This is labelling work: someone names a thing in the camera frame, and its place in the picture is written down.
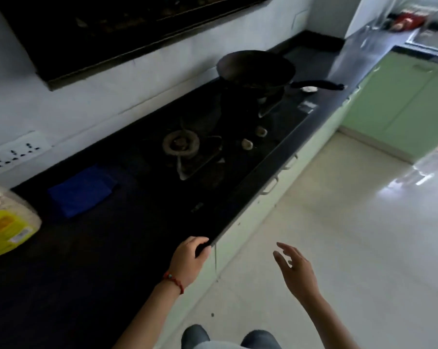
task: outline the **white floor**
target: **white floor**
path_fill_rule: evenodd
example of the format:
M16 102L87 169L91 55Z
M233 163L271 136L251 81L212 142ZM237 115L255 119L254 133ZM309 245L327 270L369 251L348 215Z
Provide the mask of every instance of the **white floor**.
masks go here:
M336 134L280 200L163 349L193 323L240 343L253 329L283 349L322 348L272 252L299 248L323 295L362 348L438 349L438 171L411 167Z

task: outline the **electrical socket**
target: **electrical socket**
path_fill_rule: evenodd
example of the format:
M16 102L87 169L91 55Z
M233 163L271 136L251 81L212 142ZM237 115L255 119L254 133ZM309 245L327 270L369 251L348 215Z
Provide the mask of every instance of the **electrical socket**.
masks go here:
M46 138L38 131L30 132L0 146L0 174L38 157L51 149Z

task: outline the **barcode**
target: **barcode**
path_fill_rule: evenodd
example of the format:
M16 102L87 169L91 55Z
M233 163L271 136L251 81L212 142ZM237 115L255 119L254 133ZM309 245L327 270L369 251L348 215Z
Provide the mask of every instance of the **barcode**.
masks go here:
M33 230L30 228L24 228L20 233L18 233L16 236L13 236L9 239L9 242L12 242L14 244L17 244L20 242L24 237L26 237L28 234L30 234Z

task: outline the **wok handle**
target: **wok handle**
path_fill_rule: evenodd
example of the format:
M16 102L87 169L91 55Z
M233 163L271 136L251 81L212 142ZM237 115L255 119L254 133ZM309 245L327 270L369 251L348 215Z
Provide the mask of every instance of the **wok handle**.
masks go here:
M331 91L343 91L347 86L344 84L336 84L334 82L325 81L325 80L309 80L309 81L301 81L301 82L292 82L290 83L290 87L292 88L303 88L303 87L318 87L322 89L329 89Z

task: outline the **burner ring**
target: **burner ring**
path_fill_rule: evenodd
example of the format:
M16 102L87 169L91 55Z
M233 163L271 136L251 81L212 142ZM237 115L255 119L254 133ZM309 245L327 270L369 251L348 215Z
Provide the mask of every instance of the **burner ring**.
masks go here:
M193 158L199 149L199 138L190 130L178 130L164 137L162 148L167 155Z

